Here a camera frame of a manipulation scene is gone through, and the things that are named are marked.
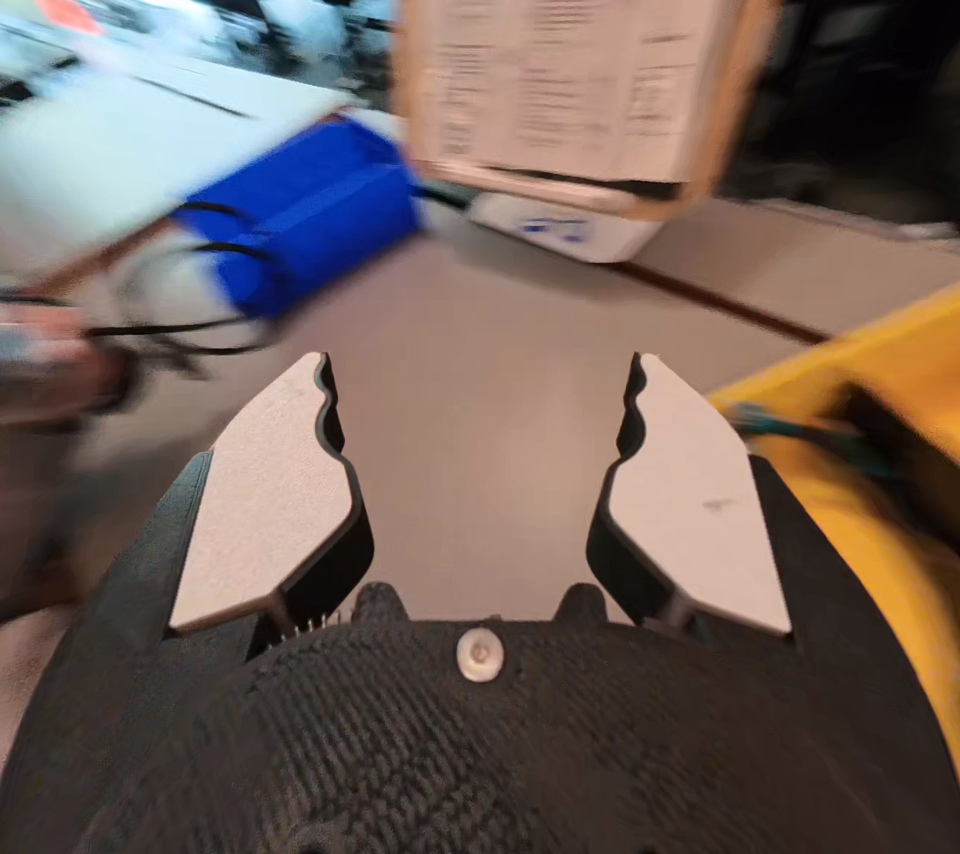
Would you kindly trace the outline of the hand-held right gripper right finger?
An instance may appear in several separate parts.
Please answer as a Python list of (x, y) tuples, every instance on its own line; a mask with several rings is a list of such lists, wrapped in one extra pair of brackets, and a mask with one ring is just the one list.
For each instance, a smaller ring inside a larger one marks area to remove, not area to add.
[(684, 632), (697, 615), (769, 637), (793, 631), (744, 442), (652, 353), (630, 359), (617, 456), (587, 566), (636, 627)]

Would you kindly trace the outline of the yellow plastic bin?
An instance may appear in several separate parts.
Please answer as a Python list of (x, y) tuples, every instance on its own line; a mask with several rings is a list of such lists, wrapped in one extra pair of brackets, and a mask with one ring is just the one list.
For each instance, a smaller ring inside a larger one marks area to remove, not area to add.
[(906, 473), (906, 502), (810, 442), (766, 458), (858, 576), (904, 649), (959, 762), (958, 287), (707, 396), (826, 427), (852, 420)]

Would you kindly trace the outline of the white stand base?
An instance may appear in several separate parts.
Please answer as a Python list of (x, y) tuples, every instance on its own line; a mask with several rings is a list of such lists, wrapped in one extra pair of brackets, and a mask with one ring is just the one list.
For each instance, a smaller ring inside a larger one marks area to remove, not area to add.
[(665, 226), (500, 193), (481, 194), (466, 213), (474, 224), (589, 264), (629, 262)]

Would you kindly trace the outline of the person's left hand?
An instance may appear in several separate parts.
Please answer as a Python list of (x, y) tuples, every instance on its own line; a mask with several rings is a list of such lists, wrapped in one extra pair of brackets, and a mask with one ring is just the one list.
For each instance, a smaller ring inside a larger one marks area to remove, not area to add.
[(136, 355), (92, 338), (82, 311), (66, 304), (3, 295), (1, 426), (71, 424), (121, 410), (140, 380)]

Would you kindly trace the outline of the blue plastic bin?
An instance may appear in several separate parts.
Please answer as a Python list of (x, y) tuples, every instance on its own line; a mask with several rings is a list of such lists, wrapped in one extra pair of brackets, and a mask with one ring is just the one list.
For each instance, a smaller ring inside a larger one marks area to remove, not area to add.
[(419, 230), (413, 178), (397, 146), (351, 118), (307, 128), (174, 209), (217, 245), (227, 301), (277, 319)]

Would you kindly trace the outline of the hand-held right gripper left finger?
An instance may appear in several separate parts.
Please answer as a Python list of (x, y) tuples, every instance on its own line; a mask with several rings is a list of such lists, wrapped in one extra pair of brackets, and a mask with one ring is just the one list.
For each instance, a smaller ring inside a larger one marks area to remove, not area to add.
[(344, 455), (330, 356), (311, 352), (211, 445), (170, 628), (265, 617), (279, 634), (323, 625), (361, 583), (375, 541)]

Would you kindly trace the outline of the wooden clipboard with paper sheet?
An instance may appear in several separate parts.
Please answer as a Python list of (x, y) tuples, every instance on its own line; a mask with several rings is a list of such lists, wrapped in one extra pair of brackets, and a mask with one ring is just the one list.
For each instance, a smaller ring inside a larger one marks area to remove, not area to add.
[(664, 221), (714, 192), (767, 0), (400, 0), (420, 175)]

